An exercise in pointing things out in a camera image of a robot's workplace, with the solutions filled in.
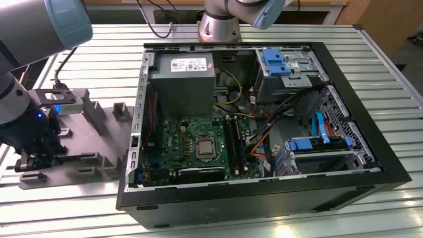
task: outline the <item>power supply label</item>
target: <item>power supply label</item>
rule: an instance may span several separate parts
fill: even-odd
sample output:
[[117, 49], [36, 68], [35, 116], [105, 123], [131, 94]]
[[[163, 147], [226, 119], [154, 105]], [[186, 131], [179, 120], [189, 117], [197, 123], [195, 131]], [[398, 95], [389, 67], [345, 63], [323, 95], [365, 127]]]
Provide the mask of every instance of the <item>power supply label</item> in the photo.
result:
[[206, 58], [173, 59], [171, 72], [207, 71]]

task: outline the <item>yellow wire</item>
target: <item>yellow wire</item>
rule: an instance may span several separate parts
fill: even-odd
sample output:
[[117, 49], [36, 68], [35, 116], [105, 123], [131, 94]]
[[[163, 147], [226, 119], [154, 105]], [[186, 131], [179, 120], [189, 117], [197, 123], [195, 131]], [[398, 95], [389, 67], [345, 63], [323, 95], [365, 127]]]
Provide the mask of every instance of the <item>yellow wire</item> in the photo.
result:
[[226, 103], [214, 103], [214, 105], [230, 105], [230, 104], [235, 103], [239, 100], [239, 98], [241, 98], [241, 96], [243, 94], [243, 87], [241, 86], [241, 83], [239, 83], [238, 79], [235, 78], [235, 76], [226, 69], [221, 69], [221, 71], [226, 72], [231, 76], [231, 78], [235, 80], [235, 82], [238, 84], [238, 87], [239, 87], [239, 95], [233, 101], [226, 102]]

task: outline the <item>ram slot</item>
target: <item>ram slot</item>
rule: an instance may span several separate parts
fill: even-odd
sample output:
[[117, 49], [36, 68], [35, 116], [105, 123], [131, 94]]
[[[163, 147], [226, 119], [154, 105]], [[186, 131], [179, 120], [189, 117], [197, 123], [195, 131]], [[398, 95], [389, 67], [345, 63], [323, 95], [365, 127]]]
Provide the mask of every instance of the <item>ram slot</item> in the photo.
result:
[[234, 135], [233, 135], [231, 118], [230, 117], [223, 118], [223, 134], [225, 134], [227, 155], [229, 155], [229, 160], [230, 160], [231, 174], [238, 175], [239, 174], [239, 166], [238, 166], [238, 159], [237, 159], [237, 150], [234, 147], [234, 138], [233, 138]]
[[237, 161], [238, 161], [238, 166], [241, 168], [242, 172], [249, 172], [247, 165], [247, 156], [246, 156], [246, 151], [245, 151], [245, 141], [243, 141], [243, 136], [241, 133], [241, 127], [238, 124], [238, 116], [235, 116], [231, 120], [231, 129], [233, 129], [233, 140], [234, 140], [234, 147], [235, 147], [235, 154], [237, 154]]

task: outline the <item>blue light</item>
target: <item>blue light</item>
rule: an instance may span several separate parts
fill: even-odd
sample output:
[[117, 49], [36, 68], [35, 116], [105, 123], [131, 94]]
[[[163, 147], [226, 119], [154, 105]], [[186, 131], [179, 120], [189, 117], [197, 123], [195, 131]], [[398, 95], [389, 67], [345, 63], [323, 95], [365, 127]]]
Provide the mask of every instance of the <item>blue light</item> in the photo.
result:
[[56, 109], [56, 114], [59, 114], [59, 112], [61, 112], [61, 110], [62, 110], [61, 104], [56, 104], [56, 105], [55, 105], [55, 109]]

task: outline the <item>cpu socket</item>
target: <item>cpu socket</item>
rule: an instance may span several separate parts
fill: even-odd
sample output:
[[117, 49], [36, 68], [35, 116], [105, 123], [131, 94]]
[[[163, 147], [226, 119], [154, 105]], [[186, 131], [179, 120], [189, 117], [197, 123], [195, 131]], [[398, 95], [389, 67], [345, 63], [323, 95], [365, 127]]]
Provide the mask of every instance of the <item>cpu socket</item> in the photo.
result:
[[197, 136], [197, 158], [205, 163], [217, 159], [214, 135]]

